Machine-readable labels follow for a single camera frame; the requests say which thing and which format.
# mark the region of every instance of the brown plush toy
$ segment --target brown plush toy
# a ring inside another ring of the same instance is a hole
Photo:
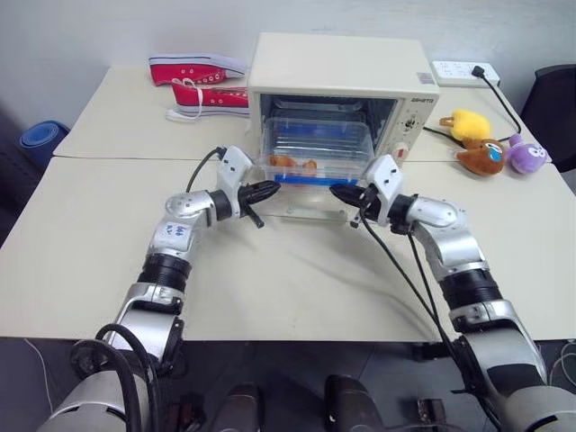
[[[456,158],[469,171],[479,176],[493,176],[504,167],[504,148],[495,139],[463,139],[466,151]]]

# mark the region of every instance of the white shoelace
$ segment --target white shoelace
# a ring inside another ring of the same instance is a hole
[[[203,102],[203,92],[202,89],[194,83],[194,81],[190,78],[184,78],[182,81],[178,78],[173,78],[172,82],[174,84],[178,84],[179,86],[190,86],[196,89],[198,92],[198,113],[194,117],[189,117],[187,115],[183,115],[177,110],[168,110],[166,113],[166,118],[172,122],[196,122],[200,116],[202,115],[202,102]]]

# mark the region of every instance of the white wall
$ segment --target white wall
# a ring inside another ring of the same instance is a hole
[[[429,59],[489,61],[521,109],[535,69],[576,62],[575,27],[574,0],[2,0],[0,110],[72,125],[109,65],[159,51],[250,60],[261,31],[417,39]]]

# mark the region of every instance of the blue yoga mat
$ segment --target blue yoga mat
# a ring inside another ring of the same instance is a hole
[[[37,167],[45,170],[52,153],[69,132],[59,121],[43,121],[22,134],[20,147]]]

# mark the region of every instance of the purple plush toy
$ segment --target purple plush toy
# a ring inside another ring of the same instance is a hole
[[[536,144],[524,144],[520,134],[515,133],[508,141],[510,148],[506,159],[520,174],[535,173],[546,162],[548,153]]]

